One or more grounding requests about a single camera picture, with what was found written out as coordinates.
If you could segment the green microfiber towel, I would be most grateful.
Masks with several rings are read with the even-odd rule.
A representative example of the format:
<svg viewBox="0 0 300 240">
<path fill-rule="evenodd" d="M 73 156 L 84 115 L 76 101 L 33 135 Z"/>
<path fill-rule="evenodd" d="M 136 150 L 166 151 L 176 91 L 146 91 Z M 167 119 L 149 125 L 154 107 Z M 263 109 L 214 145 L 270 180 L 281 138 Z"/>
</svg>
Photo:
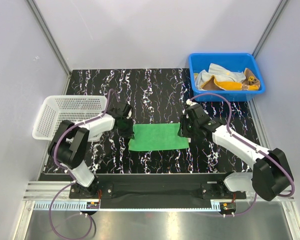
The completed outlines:
<svg viewBox="0 0 300 240">
<path fill-rule="evenodd" d="M 128 143 L 133 152 L 169 151 L 189 148 L 188 139 L 178 136 L 179 123 L 135 124 L 134 139 Z"/>
</svg>

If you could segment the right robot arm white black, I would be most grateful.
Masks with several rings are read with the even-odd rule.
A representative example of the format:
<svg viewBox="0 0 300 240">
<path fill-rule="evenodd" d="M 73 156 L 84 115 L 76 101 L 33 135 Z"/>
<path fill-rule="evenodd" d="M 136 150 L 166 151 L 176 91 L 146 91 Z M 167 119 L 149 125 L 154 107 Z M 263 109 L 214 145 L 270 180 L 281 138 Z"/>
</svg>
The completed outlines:
<svg viewBox="0 0 300 240">
<path fill-rule="evenodd" d="M 282 197 L 293 186 L 293 175 L 285 153 L 262 147 L 231 129 L 224 121 L 210 118 L 203 107 L 188 100 L 180 117 L 178 136 L 195 142 L 207 140 L 240 158 L 251 172 L 233 172 L 217 185 L 218 195 L 229 198 L 234 192 L 255 192 L 265 201 Z"/>
</svg>

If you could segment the brown yellow towel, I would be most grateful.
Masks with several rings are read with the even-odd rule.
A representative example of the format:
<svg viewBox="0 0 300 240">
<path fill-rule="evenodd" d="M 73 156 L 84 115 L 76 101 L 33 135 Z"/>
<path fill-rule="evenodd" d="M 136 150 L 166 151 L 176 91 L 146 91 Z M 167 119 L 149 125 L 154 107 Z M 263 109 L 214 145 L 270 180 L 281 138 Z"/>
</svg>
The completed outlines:
<svg viewBox="0 0 300 240">
<path fill-rule="evenodd" d="M 203 88 L 196 88 L 203 91 L 258 91 L 261 87 L 261 81 L 249 68 L 245 68 L 243 73 L 246 76 L 246 79 L 242 83 L 218 82 L 212 77 Z"/>
</svg>

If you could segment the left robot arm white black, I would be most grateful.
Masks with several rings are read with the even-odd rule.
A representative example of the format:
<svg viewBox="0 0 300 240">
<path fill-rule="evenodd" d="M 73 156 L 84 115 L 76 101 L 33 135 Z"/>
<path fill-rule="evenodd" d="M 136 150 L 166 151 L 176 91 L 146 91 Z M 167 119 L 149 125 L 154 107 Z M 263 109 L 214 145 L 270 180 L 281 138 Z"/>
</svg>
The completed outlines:
<svg viewBox="0 0 300 240">
<path fill-rule="evenodd" d="M 133 113 L 131 105 L 119 103 L 88 120 L 78 123 L 64 120 L 55 132 L 48 154 L 56 165 L 67 171 L 76 189 L 86 198 L 101 194 L 98 177 L 89 170 L 84 160 L 89 139 L 99 139 L 104 132 L 113 129 L 117 129 L 121 137 L 133 139 Z"/>
</svg>

